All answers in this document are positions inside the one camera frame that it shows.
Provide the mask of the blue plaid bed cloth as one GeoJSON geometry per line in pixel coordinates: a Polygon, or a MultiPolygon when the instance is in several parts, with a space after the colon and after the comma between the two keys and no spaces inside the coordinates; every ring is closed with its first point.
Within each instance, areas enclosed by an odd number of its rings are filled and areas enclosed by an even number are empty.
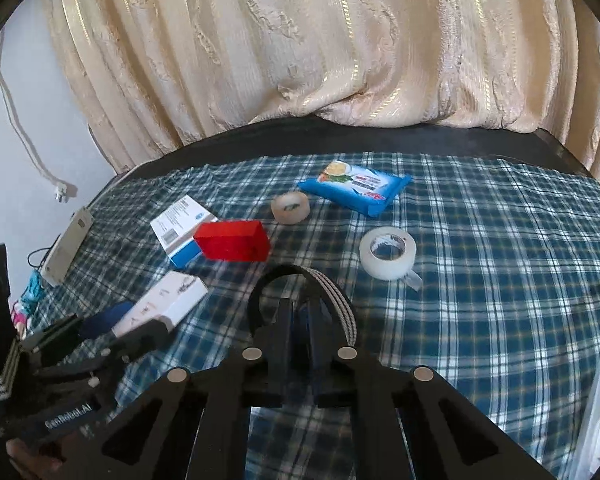
{"type": "Polygon", "coordinates": [[[362,153],[350,162],[413,180],[376,219],[317,197],[295,226],[274,220],[272,199],[317,176],[326,155],[126,180],[93,207],[79,255],[31,327],[143,296],[170,268],[149,223],[189,195],[220,219],[261,221],[270,263],[339,284],[362,347],[400,370],[432,367],[566,478],[600,359],[600,184],[498,159],[362,153]],[[358,246],[381,226],[414,238],[418,292],[364,271],[358,246]]]}

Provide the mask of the small translucent tape roll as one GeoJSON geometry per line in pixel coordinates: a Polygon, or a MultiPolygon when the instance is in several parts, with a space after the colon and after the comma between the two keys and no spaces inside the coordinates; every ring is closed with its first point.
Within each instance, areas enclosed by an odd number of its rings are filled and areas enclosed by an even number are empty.
{"type": "Polygon", "coordinates": [[[289,192],[276,196],[271,203],[274,219],[285,226],[303,221],[311,212],[308,196],[302,192],[289,192]]]}

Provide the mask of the large white tape roll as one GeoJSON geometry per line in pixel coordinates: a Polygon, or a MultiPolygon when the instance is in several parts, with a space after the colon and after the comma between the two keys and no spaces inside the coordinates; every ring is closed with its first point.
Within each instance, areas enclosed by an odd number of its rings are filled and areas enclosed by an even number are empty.
{"type": "Polygon", "coordinates": [[[358,246],[364,271],[376,280],[402,281],[411,289],[422,288],[422,278],[414,271],[416,244],[406,231],[381,226],[368,231],[358,246]]]}

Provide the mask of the black striped elastic band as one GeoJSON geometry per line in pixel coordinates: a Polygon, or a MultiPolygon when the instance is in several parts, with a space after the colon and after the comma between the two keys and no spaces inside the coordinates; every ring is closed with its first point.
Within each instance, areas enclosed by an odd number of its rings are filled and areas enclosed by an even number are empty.
{"type": "Polygon", "coordinates": [[[358,341],[358,321],[350,299],[344,294],[339,285],[322,271],[290,263],[272,266],[254,285],[247,304],[250,334],[254,336],[257,330],[265,326],[264,317],[260,310],[260,298],[265,287],[279,278],[286,278],[286,276],[291,275],[301,275],[306,280],[306,286],[321,297],[330,315],[338,320],[346,344],[349,347],[355,347],[358,341]]]}

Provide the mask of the black mattress edge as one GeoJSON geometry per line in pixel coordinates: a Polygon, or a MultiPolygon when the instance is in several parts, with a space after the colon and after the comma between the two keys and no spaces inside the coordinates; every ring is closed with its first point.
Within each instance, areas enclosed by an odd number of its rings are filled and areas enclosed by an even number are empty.
{"type": "Polygon", "coordinates": [[[225,131],[145,162],[126,180],[162,177],[173,170],[243,162],[262,156],[389,152],[501,158],[515,164],[588,177],[577,157],[544,129],[516,133],[504,129],[452,128],[419,124],[401,128],[338,125],[311,115],[267,120],[225,131]]]}

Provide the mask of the red toy brick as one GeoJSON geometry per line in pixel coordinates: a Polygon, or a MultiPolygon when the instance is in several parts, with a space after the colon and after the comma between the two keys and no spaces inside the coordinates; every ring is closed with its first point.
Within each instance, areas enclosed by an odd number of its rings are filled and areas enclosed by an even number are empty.
{"type": "Polygon", "coordinates": [[[210,260],[263,262],[271,243],[259,220],[234,220],[205,223],[194,234],[194,241],[210,260]]]}

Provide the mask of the white power strip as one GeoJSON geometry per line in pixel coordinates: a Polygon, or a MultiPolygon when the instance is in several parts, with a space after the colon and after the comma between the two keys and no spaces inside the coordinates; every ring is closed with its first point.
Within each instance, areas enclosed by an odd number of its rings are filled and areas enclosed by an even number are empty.
{"type": "Polygon", "coordinates": [[[87,208],[82,207],[72,215],[67,229],[58,236],[43,259],[40,273],[47,284],[56,287],[65,281],[93,222],[93,215],[87,208]]]}

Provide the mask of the white slim carton box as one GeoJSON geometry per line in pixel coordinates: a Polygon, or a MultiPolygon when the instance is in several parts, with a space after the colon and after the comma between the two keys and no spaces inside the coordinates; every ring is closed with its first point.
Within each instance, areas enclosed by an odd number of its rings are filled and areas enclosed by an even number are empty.
{"type": "Polygon", "coordinates": [[[151,320],[158,320],[170,332],[207,294],[208,288],[198,276],[169,271],[120,318],[111,331],[121,338],[151,320]]]}

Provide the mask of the cream patterned curtain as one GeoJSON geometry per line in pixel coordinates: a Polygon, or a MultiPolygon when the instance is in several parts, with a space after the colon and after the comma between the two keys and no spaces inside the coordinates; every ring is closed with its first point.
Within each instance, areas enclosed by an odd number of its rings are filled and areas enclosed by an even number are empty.
{"type": "Polygon", "coordinates": [[[117,171],[253,122],[550,132],[600,181],[600,22],[583,0],[46,0],[117,171]]]}

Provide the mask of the white blue medicine box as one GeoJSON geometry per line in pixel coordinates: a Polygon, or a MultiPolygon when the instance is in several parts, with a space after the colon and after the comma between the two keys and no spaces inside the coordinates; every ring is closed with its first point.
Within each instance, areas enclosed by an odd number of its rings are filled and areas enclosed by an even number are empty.
{"type": "Polygon", "coordinates": [[[184,195],[150,222],[163,251],[175,269],[184,269],[201,254],[194,235],[205,223],[218,218],[200,203],[184,195]]]}

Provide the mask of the blue wet wipes pack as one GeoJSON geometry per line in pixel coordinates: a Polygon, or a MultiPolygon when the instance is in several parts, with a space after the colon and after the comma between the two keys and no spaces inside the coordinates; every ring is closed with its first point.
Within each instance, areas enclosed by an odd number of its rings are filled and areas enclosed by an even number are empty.
{"type": "Polygon", "coordinates": [[[411,176],[399,177],[334,159],[317,177],[301,181],[298,188],[368,218],[378,218],[412,180],[411,176]]]}

